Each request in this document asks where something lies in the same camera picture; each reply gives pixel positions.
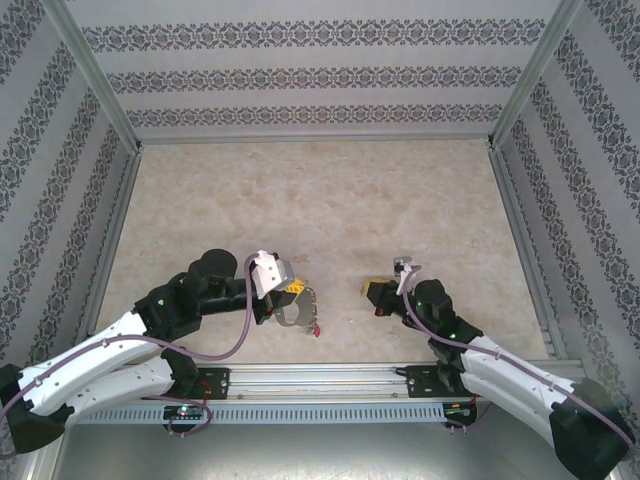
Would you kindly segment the aluminium floor extrusion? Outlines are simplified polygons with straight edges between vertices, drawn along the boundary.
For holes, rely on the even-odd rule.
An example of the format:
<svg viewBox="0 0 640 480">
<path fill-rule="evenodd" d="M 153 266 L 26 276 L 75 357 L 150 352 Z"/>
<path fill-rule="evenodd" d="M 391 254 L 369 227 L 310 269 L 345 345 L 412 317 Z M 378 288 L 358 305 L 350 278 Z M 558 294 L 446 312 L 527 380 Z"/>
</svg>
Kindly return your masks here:
<svg viewBox="0 0 640 480">
<path fill-rule="evenodd" d="M 490 142 L 486 142 L 486 144 L 488 157 L 508 219 L 533 308 L 543 334 L 547 353 L 552 359 L 569 360 L 570 355 L 565 348 L 558 322 L 554 315 L 552 302 L 547 294 L 533 244 L 526 228 L 525 218 L 522 214 L 518 196 L 508 174 L 506 164 L 501 152 Z"/>
<path fill-rule="evenodd" d="M 243 135 L 217 137 L 165 137 L 141 140 L 140 145 L 210 145 L 210 144 L 249 144 L 249 143 L 308 143 L 308 142 L 376 142 L 376 141 L 462 141 L 482 140 L 488 142 L 489 134 L 471 133 L 409 133 L 409 134 L 314 134 L 314 135 Z"/>
<path fill-rule="evenodd" d="M 131 152 L 118 183 L 117 195 L 110 210 L 107 229 L 104 232 L 97 263 L 90 278 L 89 290 L 80 310 L 80 323 L 75 330 L 74 343 L 79 343 L 91 336 L 99 320 L 143 152 L 143 145 Z"/>
</svg>

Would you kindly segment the grey sheet metal panel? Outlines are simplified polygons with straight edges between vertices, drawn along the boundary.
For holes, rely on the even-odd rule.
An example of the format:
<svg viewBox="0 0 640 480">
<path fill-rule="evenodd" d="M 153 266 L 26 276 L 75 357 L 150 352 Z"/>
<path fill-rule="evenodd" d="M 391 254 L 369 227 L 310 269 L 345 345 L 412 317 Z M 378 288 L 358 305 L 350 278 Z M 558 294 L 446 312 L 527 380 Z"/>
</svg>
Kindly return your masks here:
<svg viewBox="0 0 640 480">
<path fill-rule="evenodd" d="M 55 480 L 574 480 L 528 428 L 492 412 L 468 433 L 438 424 L 81 425 Z"/>
</svg>

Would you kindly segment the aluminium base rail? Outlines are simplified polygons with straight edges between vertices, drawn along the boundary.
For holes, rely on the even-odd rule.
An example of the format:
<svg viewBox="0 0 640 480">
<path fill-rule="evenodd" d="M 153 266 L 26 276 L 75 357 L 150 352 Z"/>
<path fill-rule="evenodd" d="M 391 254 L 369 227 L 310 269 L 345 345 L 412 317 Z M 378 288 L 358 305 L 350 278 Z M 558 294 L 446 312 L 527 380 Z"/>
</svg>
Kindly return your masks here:
<svg viewBox="0 0 640 480">
<path fill-rule="evenodd" d="M 228 400 L 309 402 L 408 400 L 404 363 L 226 364 Z M 470 398 L 439 398 L 467 401 Z"/>
</svg>

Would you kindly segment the aluminium frame post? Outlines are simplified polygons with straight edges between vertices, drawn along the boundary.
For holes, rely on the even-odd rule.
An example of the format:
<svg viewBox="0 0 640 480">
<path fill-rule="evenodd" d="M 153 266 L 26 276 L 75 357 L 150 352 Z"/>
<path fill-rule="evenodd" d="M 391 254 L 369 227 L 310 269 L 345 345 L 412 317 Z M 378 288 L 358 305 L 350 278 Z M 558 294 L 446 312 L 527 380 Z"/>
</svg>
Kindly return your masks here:
<svg viewBox="0 0 640 480">
<path fill-rule="evenodd" d="M 40 1 L 121 139 L 138 150 L 141 141 L 66 1 Z"/>
<path fill-rule="evenodd" d="M 53 480 L 63 438 L 27 455 L 21 480 Z"/>
<path fill-rule="evenodd" d="M 583 0 L 559 1 L 494 128 L 488 135 L 486 145 L 489 150 L 494 150 L 500 145 L 510 132 L 582 3 Z"/>
</svg>

